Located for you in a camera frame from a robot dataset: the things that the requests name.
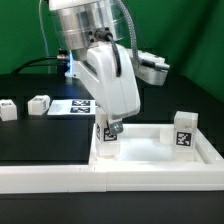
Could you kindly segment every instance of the green wall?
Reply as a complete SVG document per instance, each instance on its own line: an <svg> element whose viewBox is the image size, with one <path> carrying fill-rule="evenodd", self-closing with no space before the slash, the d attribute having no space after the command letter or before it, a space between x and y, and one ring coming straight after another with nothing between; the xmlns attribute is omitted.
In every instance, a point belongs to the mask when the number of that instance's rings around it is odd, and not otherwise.
<svg viewBox="0 0 224 224"><path fill-rule="evenodd" d="M224 102L224 1L124 2L141 31L139 48L166 57L172 66L170 75L185 75ZM1 1L1 74L45 56L38 5L39 0ZM58 45L46 4L43 10L50 54L56 55ZM24 72L47 71L35 68Z"/></svg>

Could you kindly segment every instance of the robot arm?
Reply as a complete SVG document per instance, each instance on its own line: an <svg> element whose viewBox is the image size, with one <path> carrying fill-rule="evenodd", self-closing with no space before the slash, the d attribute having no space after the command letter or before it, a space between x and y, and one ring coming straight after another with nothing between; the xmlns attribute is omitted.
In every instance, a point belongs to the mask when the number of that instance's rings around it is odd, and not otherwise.
<svg viewBox="0 0 224 224"><path fill-rule="evenodd" d="M49 1L59 44L72 53L78 78L107 113L112 134L122 132L122 119L137 114L140 109L130 55L124 47L105 38L109 35L109 39L116 41L124 36L125 20L115 2ZM144 59L142 64L154 68L161 65Z"/></svg>

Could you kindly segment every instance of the black cable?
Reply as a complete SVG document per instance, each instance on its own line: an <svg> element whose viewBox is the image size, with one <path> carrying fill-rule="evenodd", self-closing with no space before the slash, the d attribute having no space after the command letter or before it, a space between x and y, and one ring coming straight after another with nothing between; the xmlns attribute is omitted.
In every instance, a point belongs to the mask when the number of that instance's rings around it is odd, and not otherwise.
<svg viewBox="0 0 224 224"><path fill-rule="evenodd" d="M38 65L27 65L24 68L30 68L30 67L47 67L47 66L57 66L58 64L38 64Z"/></svg>
<svg viewBox="0 0 224 224"><path fill-rule="evenodd" d="M116 58L116 62L117 62L117 77L121 77L121 59L120 59L120 55L119 55L119 51L117 48L117 45L113 39L113 37L111 35L107 35L108 40L111 43L113 52L114 52L114 56Z"/></svg>
<svg viewBox="0 0 224 224"><path fill-rule="evenodd" d="M109 41L111 43L111 46L112 46L112 49L114 52L114 56L115 56L115 59L117 62L117 77L121 77L121 59L120 59L117 45L113 39L113 34L109 31L109 29L105 29L105 30L99 29L96 31L95 37L97 40Z"/></svg>
<svg viewBox="0 0 224 224"><path fill-rule="evenodd" d="M28 61L28 62L24 63L22 66L20 66L16 69L14 69L11 73L12 74L18 74L21 70L30 66L31 64L41 62L41 61L49 61L49 60L56 60L56 59L57 59L57 57L44 57L44 58L34 59L34 60L31 60L31 61Z"/></svg>

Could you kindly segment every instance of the white box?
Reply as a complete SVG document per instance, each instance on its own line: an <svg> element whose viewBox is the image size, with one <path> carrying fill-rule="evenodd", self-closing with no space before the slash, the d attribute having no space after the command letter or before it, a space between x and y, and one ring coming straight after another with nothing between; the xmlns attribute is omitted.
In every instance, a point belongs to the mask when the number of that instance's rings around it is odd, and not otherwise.
<svg viewBox="0 0 224 224"><path fill-rule="evenodd" d="M173 156L194 161L198 114L178 111L174 118Z"/></svg>
<svg viewBox="0 0 224 224"><path fill-rule="evenodd" d="M17 120L17 108L12 100L0 100L0 117L2 121Z"/></svg>
<svg viewBox="0 0 224 224"><path fill-rule="evenodd" d="M99 156L116 156L119 153L119 135L111 135L107 114L101 107L96 108L95 133L96 149Z"/></svg>
<svg viewBox="0 0 224 224"><path fill-rule="evenodd" d="M45 111L49 109L49 106L50 106L49 96L37 95L28 102L29 115L42 115Z"/></svg>

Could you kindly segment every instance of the black table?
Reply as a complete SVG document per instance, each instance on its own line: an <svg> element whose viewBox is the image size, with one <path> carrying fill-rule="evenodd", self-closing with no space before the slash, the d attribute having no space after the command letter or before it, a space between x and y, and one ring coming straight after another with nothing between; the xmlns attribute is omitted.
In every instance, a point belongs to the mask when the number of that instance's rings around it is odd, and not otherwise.
<svg viewBox="0 0 224 224"><path fill-rule="evenodd" d="M138 115L124 123L173 123L176 111L199 113L198 127L224 155L224 104L182 76L163 87L137 80ZM88 164L94 116L28 116L36 95L91 99L79 83L56 75L0 76L0 99L18 120L0 121L0 165ZM224 192L107 192L0 195L0 223L224 223Z"/></svg>

